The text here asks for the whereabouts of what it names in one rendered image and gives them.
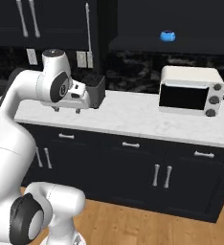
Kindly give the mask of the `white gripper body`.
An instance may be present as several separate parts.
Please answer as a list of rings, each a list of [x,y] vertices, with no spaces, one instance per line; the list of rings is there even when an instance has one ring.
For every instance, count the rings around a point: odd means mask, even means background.
[[[84,83],[73,83],[62,100],[59,102],[43,102],[43,105],[54,108],[88,109],[90,97]]]

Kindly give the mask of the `black base cabinet door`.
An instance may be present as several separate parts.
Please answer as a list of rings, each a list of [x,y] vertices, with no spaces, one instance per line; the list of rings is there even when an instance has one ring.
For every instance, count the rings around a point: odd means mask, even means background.
[[[71,186],[84,192],[94,192],[98,186],[98,160],[95,152],[86,146],[50,143],[50,160],[53,178],[61,185]]]
[[[105,151],[101,154],[98,191],[104,198],[127,206],[151,205],[157,193],[152,186],[155,167],[161,162],[152,155]]]
[[[42,148],[41,145],[37,146],[39,149],[39,153],[40,153],[40,158],[43,164],[43,167],[39,167],[38,166],[38,161],[37,161],[37,157],[36,157],[36,153],[34,155],[34,159],[22,181],[22,186],[26,187],[28,186],[30,183],[32,182],[39,182],[42,180],[43,178],[43,172],[44,172],[44,159],[43,159],[43,152],[42,152]]]
[[[168,189],[164,188],[167,167],[172,166]],[[188,160],[166,160],[162,169],[162,212],[215,223],[220,210],[213,211],[221,184],[222,165]]]

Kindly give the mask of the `open black cabinet door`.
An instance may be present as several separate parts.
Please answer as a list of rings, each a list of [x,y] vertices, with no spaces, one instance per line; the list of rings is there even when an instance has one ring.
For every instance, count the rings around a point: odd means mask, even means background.
[[[85,0],[89,4],[93,70],[102,73],[110,42],[118,35],[118,0]]]

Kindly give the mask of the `black square container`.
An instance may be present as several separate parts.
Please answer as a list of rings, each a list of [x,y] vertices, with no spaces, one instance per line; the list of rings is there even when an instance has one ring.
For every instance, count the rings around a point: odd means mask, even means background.
[[[105,98],[105,77],[89,74],[83,78],[86,90],[90,96],[91,108],[98,109]]]

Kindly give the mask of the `black drawer front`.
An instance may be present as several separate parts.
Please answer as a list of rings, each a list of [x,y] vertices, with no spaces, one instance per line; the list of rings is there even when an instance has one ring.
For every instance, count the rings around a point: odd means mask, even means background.
[[[213,153],[214,158],[194,156],[194,151],[203,153]],[[206,162],[217,165],[224,165],[224,148],[213,147],[207,145],[189,145],[189,144],[173,144],[168,148],[167,156],[178,160],[188,160],[197,162]]]
[[[139,148],[122,146],[122,142],[140,144]],[[166,145],[157,140],[131,137],[115,134],[100,134],[100,147],[107,150],[130,152],[131,154],[152,155],[163,157],[166,153]]]
[[[52,127],[47,125],[37,125],[30,123],[23,123],[23,126],[28,129],[35,138],[43,142],[59,142],[69,145],[84,145],[96,146],[98,139],[95,133],[89,131],[75,130],[69,128]],[[75,139],[62,139],[58,134],[75,135]]]

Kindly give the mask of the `blue bowl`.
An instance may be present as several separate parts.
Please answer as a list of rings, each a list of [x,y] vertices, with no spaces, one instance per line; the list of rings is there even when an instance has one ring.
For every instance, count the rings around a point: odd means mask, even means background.
[[[176,38],[174,31],[162,31],[160,33],[160,39],[163,42],[173,42]]]

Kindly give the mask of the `white toaster oven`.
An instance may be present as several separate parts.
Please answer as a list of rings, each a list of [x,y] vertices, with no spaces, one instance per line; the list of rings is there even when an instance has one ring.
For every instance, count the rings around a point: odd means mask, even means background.
[[[158,107],[161,112],[215,117],[224,97],[224,81],[214,68],[164,66]]]

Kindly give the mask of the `narrow white wall switch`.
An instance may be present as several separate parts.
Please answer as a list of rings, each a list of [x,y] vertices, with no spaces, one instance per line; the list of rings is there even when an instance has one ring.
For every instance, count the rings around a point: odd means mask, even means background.
[[[87,67],[89,69],[93,69],[94,65],[93,65],[93,53],[92,52],[87,52]]]

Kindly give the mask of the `white wall outlet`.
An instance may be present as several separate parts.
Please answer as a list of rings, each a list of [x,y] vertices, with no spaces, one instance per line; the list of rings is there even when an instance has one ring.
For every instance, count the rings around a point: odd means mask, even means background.
[[[77,64],[79,68],[87,67],[86,53],[84,51],[77,51]]]
[[[27,49],[27,56],[28,56],[29,63],[31,65],[37,64],[35,49]]]

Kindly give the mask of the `black wall cabinet door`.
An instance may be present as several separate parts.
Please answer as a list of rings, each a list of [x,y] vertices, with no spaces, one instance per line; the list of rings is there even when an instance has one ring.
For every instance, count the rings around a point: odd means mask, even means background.
[[[34,47],[88,49],[85,0],[34,0],[34,7],[40,31],[36,38],[33,22]]]
[[[0,0],[0,46],[23,46],[22,24],[15,0]]]

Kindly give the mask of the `open black wall cabinet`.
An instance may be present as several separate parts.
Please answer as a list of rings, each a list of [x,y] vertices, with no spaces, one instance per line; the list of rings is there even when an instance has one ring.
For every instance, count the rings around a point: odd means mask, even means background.
[[[174,31],[173,42],[160,39]],[[112,50],[224,55],[224,0],[118,0]]]

